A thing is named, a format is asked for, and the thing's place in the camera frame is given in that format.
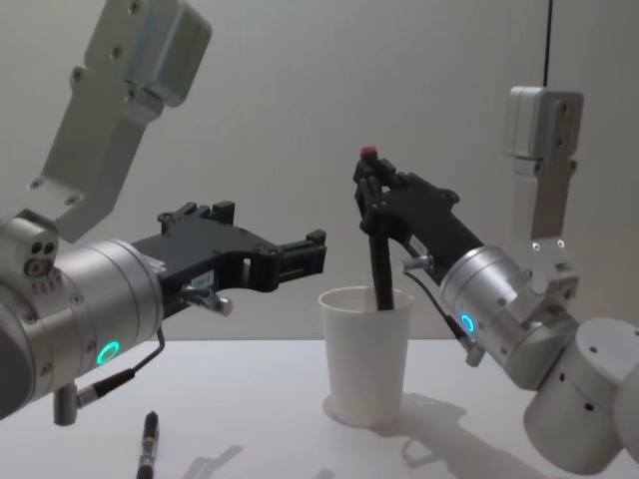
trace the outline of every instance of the cable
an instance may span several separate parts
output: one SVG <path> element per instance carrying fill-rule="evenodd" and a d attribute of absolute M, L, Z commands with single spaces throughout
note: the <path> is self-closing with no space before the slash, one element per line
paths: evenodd
<path fill-rule="evenodd" d="M 461 328 L 461 326 L 457 324 L 457 321 L 455 321 L 454 317 L 452 317 L 450 314 L 446 314 L 446 312 L 443 310 L 443 308 L 439 305 L 439 303 L 435 299 L 435 296 L 432 294 L 432 292 L 428 290 L 428 287 L 417 276 L 415 276 L 413 273 L 409 271 L 406 271 L 404 275 L 408 276 L 410 279 L 415 281 L 417 285 L 423 290 L 423 292 L 426 293 L 428 298 L 432 301 L 432 305 L 435 306 L 435 309 L 437 309 L 437 312 L 441 315 L 441 317 L 445 321 L 448 328 L 452 331 L 453 335 L 455 336 L 455 339 L 460 340 L 465 337 L 468 337 L 468 334 L 466 334 L 466 331 L 464 331 Z"/>
<path fill-rule="evenodd" d="M 548 19 L 546 22 L 546 53 L 543 63 L 543 86 L 548 86 L 548 69 L 550 68 L 550 40 L 552 37 L 552 17 L 554 1 L 548 0 Z"/>
<path fill-rule="evenodd" d="M 134 372 L 138 372 L 140 369 L 142 369 L 144 366 L 146 366 L 151 361 L 153 361 L 156 357 L 158 357 L 158 355 L 162 351 L 164 351 L 166 341 L 164 338 L 164 331 L 162 330 L 162 327 L 158 329 L 158 342 L 159 342 L 158 348 L 155 351 L 153 351 L 151 354 L 149 354 L 147 357 L 145 357 L 142 361 L 140 361 L 140 363 L 133 368 Z"/>
<path fill-rule="evenodd" d="M 158 347 L 151 354 L 140 361 L 136 366 L 117 372 L 107 377 L 106 379 L 102 379 L 101 381 L 94 382 L 90 386 L 80 391 L 80 393 L 78 394 L 79 407 L 84 407 L 100 399 L 101 397 L 106 396 L 120 386 L 126 384 L 136 376 L 136 373 L 139 372 L 140 369 L 142 369 L 153 359 L 158 357 L 158 355 L 164 350 L 166 346 L 164 331 L 162 330 L 162 327 L 158 329 L 157 335 L 159 341 Z"/>

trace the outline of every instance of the red marker cap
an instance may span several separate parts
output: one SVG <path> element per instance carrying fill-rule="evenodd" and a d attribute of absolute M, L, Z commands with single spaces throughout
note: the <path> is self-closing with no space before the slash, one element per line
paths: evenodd
<path fill-rule="evenodd" d="M 359 154 L 362 157 L 377 156 L 377 148 L 376 147 L 363 147 L 359 151 Z"/>

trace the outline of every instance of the black marker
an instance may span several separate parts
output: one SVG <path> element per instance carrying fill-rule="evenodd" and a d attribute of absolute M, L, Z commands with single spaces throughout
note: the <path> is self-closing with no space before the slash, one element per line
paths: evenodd
<path fill-rule="evenodd" d="M 142 453 L 137 479 L 153 479 L 156 453 L 158 452 L 158 438 L 160 437 L 160 419 L 155 412 L 150 412 L 144 421 L 142 434 Z"/>

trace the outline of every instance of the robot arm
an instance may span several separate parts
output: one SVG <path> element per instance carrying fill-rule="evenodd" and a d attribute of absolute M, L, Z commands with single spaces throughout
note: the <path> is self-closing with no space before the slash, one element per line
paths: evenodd
<path fill-rule="evenodd" d="M 354 180 L 362 230 L 412 256 L 404 270 L 423 270 L 438 288 L 469 355 L 485 350 L 517 386 L 537 391 L 524 415 L 535 447 L 563 469 L 595 474 L 624 447 L 639 460 L 639 330 L 614 319 L 579 325 L 568 312 L 578 278 L 561 234 L 582 106 L 578 94 L 511 92 L 506 152 L 526 268 L 454 216 L 456 193 L 397 173 L 374 149 L 362 150 Z"/>
<path fill-rule="evenodd" d="M 228 202 L 162 214 L 155 237 L 58 254 L 112 210 L 145 128 L 185 100 L 210 37 L 183 0 L 106 2 L 42 175 L 0 222 L 0 419 L 54 392 L 55 422 L 72 424 L 162 350 L 163 319 L 190 305 L 227 315 L 221 289 L 322 271 L 324 232 L 276 245 L 235 227 Z M 145 361 L 77 391 L 77 377 L 156 334 Z"/>

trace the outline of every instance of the metal bracket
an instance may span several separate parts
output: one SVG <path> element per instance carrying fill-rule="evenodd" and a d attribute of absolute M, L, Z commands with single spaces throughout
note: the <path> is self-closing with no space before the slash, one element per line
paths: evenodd
<path fill-rule="evenodd" d="M 24 218 L 0 223 L 0 271 L 43 277 L 53 270 L 58 251 L 55 232 Z"/>
<path fill-rule="evenodd" d="M 226 317 L 233 311 L 233 301 L 220 297 L 212 288 L 200 289 L 186 285 L 181 291 L 181 300 L 189 306 L 199 306 Z"/>
<path fill-rule="evenodd" d="M 108 215 L 147 126 L 186 98 L 211 26 L 183 0 L 108 0 L 27 209 L 73 242 Z"/>
<path fill-rule="evenodd" d="M 582 112 L 578 93 L 537 87 L 510 92 L 505 153 L 515 159 L 516 246 L 530 265 L 532 292 L 562 301 L 574 297 L 578 282 L 562 232 Z"/>

